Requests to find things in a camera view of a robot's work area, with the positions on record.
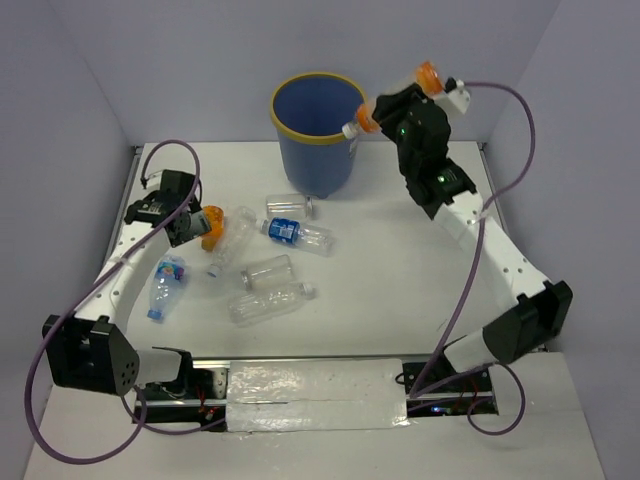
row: white bottle cap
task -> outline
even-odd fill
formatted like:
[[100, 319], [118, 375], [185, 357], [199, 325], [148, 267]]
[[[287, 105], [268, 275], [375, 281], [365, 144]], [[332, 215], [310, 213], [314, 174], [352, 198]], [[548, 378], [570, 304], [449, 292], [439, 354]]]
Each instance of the white bottle cap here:
[[342, 126], [342, 134], [347, 138], [347, 140], [351, 140], [358, 136], [358, 130], [351, 122], [349, 122]]
[[307, 217], [313, 217], [313, 200], [309, 196], [307, 196]]
[[211, 265], [207, 273], [214, 278], [220, 278], [220, 275], [222, 274], [222, 269], [217, 265]]
[[258, 220], [256, 222], [256, 225], [258, 226], [258, 230], [260, 230], [260, 233], [262, 233], [263, 235], [269, 235], [269, 226], [271, 225], [271, 220], [267, 220], [266, 218], [264, 220]]
[[302, 295], [307, 298], [314, 298], [316, 296], [316, 289], [309, 283], [301, 283]]

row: blue bottle label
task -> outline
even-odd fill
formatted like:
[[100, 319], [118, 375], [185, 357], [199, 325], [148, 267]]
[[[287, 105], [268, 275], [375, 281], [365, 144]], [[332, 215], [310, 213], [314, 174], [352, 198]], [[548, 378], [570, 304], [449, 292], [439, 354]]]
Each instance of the blue bottle label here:
[[176, 280], [181, 281], [184, 276], [184, 268], [175, 263], [160, 262], [160, 264], [158, 264], [158, 270], [156, 270], [156, 276], [174, 277]]
[[269, 225], [269, 236], [274, 240], [293, 245], [298, 239], [300, 223], [286, 218], [274, 218]]

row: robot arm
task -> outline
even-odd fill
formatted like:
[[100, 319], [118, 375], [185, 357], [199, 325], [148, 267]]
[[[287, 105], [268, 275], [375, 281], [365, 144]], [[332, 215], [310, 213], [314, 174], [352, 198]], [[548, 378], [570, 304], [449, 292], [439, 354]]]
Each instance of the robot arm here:
[[[162, 382], [180, 392], [189, 381], [193, 364], [188, 352], [164, 348], [136, 351], [125, 337], [136, 298], [160, 258], [169, 248], [211, 229], [193, 199], [188, 211], [123, 259], [132, 245], [185, 200], [194, 176], [164, 170], [151, 180], [147, 184], [150, 193], [127, 209], [117, 245], [100, 275], [118, 262], [123, 266], [80, 305], [47, 347], [56, 385], [122, 396], [134, 385], [150, 382]], [[45, 322], [43, 336], [57, 318], [50, 316]]]
[[400, 173], [413, 200], [463, 251], [473, 254], [480, 220], [484, 222], [479, 272], [504, 313], [445, 346], [438, 368], [457, 373], [495, 362], [512, 363], [556, 337], [573, 298], [565, 282], [552, 284], [498, 223], [485, 216], [484, 201], [473, 181], [447, 157], [448, 115], [465, 113], [469, 101], [464, 84], [450, 78], [444, 91], [431, 98], [416, 84], [381, 95], [372, 115], [398, 147]]

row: white wall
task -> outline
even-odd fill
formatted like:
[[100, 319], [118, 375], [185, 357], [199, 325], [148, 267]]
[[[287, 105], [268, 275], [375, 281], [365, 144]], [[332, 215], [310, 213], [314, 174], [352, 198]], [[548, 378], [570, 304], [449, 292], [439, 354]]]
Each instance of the white wall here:
[[[559, 0], [51, 0], [134, 143], [275, 138], [273, 89], [307, 70], [371, 93], [425, 59], [515, 83]], [[505, 104], [474, 102], [454, 135], [486, 139]]]
[[[132, 155], [50, 5], [2, 3], [0, 477], [13, 480], [31, 451], [22, 393], [42, 324], [97, 274]], [[45, 365], [36, 411], [49, 383]]]
[[[518, 85], [537, 119], [535, 166], [502, 202], [527, 255], [574, 290], [560, 347], [610, 480], [638, 478], [638, 24], [636, 0], [561, 2]], [[497, 183], [526, 150], [511, 103], [489, 140]]]

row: clear plastic bottle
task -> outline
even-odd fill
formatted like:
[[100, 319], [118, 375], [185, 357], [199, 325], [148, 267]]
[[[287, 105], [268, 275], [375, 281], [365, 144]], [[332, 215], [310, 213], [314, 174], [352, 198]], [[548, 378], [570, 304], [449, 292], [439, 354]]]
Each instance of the clear plastic bottle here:
[[330, 255], [331, 248], [335, 243], [331, 230], [286, 218], [264, 220], [260, 232], [275, 241], [325, 257]]
[[247, 291], [265, 290], [296, 279], [289, 255], [280, 255], [247, 265], [240, 272], [240, 276]]
[[[432, 97], [444, 91], [442, 82], [438, 78], [438, 72], [431, 62], [424, 62], [419, 65], [410, 75], [395, 83], [381, 95], [392, 95], [401, 92], [412, 83], [417, 83], [424, 94]], [[380, 130], [380, 125], [373, 119], [373, 112], [376, 109], [377, 97], [370, 98], [358, 107], [354, 119], [343, 125], [342, 133], [351, 139], [359, 134], [374, 133]]]
[[313, 203], [311, 197], [301, 193], [267, 196], [267, 218], [288, 218], [289, 220], [306, 220], [311, 218]]
[[149, 311], [147, 317], [160, 321], [167, 308], [176, 301], [184, 286], [187, 264], [181, 257], [165, 255], [158, 263], [153, 283], [149, 289]]
[[224, 234], [213, 249], [209, 275], [219, 277], [233, 259], [249, 243], [256, 230], [256, 214], [247, 207], [236, 208], [228, 220]]
[[315, 296], [313, 287], [305, 283], [288, 283], [229, 300], [231, 321], [249, 326], [263, 320], [291, 313]]

